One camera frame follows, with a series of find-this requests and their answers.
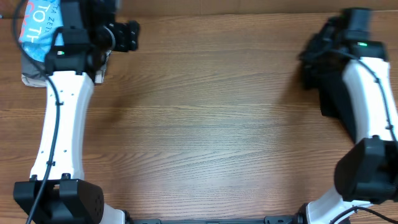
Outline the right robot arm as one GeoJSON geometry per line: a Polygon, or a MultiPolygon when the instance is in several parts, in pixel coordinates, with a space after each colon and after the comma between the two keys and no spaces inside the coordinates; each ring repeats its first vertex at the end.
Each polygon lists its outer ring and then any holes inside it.
{"type": "Polygon", "coordinates": [[[370,20],[370,9],[344,9],[299,55],[303,87],[318,90],[322,115],[340,120],[354,146],[338,161],[332,188],[287,223],[348,223],[397,200],[397,108],[386,48],[371,40],[370,20]]]}

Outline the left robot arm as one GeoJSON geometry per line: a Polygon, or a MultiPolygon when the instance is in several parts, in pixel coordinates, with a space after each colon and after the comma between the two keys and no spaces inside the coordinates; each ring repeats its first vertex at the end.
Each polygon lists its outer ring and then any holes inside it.
{"type": "Polygon", "coordinates": [[[137,50],[139,23],[116,21],[118,1],[21,1],[19,6],[45,19],[58,9],[62,23],[50,33],[44,63],[32,61],[45,79],[47,102],[37,158],[29,179],[15,183],[15,202],[28,223],[131,223],[127,211],[107,205],[101,187],[85,180],[83,138],[96,76],[109,52],[137,50]]]}

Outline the black t-shirt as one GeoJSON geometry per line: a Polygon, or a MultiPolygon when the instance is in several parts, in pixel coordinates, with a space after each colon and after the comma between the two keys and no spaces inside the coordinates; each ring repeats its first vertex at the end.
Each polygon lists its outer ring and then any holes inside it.
{"type": "Polygon", "coordinates": [[[342,79],[348,59],[330,51],[338,41],[338,21],[337,17],[329,18],[307,42],[298,56],[300,75],[306,90],[318,90],[321,114],[338,119],[355,142],[356,127],[351,99],[342,79]]]}

